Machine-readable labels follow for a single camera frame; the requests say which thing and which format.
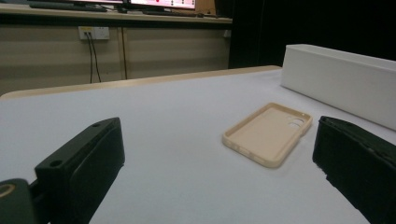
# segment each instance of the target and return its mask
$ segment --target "white box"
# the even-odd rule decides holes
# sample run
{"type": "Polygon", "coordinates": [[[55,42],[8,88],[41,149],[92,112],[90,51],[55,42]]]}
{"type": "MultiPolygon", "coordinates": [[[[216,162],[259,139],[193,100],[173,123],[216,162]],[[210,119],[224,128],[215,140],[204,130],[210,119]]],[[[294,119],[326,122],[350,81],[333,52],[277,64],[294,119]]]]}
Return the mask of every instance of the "white box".
{"type": "Polygon", "coordinates": [[[310,45],[289,45],[281,85],[396,130],[394,61],[310,45]]]}

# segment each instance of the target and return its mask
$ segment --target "phone case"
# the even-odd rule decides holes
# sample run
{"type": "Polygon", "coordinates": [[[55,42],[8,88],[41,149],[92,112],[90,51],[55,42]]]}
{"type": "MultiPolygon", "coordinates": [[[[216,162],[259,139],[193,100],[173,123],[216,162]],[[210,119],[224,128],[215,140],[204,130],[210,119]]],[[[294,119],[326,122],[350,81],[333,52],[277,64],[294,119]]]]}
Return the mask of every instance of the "phone case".
{"type": "Polygon", "coordinates": [[[278,167],[311,123],[304,112],[270,103],[226,131],[222,142],[265,167],[278,167]]]}

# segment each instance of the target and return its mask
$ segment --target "white table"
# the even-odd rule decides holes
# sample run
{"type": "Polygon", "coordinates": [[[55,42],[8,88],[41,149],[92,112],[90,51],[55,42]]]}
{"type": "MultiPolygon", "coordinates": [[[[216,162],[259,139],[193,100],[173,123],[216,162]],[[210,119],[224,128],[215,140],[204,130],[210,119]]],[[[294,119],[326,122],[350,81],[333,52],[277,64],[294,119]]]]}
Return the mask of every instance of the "white table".
{"type": "Polygon", "coordinates": [[[318,120],[344,119],[392,144],[396,132],[284,89],[280,75],[276,69],[1,100],[0,180],[32,182],[51,152],[96,121],[120,117],[125,166],[92,223],[368,223],[312,162],[318,120]],[[228,128],[269,102],[314,117],[277,169],[221,143],[228,128]]]}

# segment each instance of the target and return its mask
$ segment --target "electrical socket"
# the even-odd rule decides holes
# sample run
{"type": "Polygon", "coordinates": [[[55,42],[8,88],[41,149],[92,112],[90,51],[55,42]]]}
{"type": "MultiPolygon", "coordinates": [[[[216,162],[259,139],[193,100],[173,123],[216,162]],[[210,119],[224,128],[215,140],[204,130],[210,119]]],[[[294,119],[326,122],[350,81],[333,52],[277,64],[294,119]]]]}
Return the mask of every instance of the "electrical socket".
{"type": "Polygon", "coordinates": [[[110,34],[108,27],[93,27],[93,26],[79,26],[78,27],[79,39],[86,40],[85,34],[91,34],[92,39],[109,39],[110,34]]]}

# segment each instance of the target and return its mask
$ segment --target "cable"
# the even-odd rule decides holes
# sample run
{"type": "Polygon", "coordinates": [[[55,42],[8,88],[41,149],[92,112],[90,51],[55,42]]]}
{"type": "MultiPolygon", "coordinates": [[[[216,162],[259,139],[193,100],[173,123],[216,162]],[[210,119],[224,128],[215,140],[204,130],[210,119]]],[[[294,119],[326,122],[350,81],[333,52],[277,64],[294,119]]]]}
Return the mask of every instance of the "cable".
{"type": "Polygon", "coordinates": [[[88,40],[88,47],[90,47],[90,55],[91,55],[91,81],[90,83],[92,83],[92,68],[93,68],[93,63],[92,63],[92,50],[91,50],[91,41],[90,41],[90,37],[88,36],[87,32],[84,32],[84,35],[87,36],[87,40],[88,40]]]}
{"type": "Polygon", "coordinates": [[[91,33],[88,33],[88,35],[90,36],[91,44],[92,44],[92,48],[93,48],[93,54],[95,55],[96,73],[97,73],[97,75],[98,75],[99,82],[102,82],[102,79],[100,78],[100,75],[99,75],[98,59],[97,59],[97,57],[96,57],[95,45],[93,44],[93,39],[92,39],[91,33]]]}

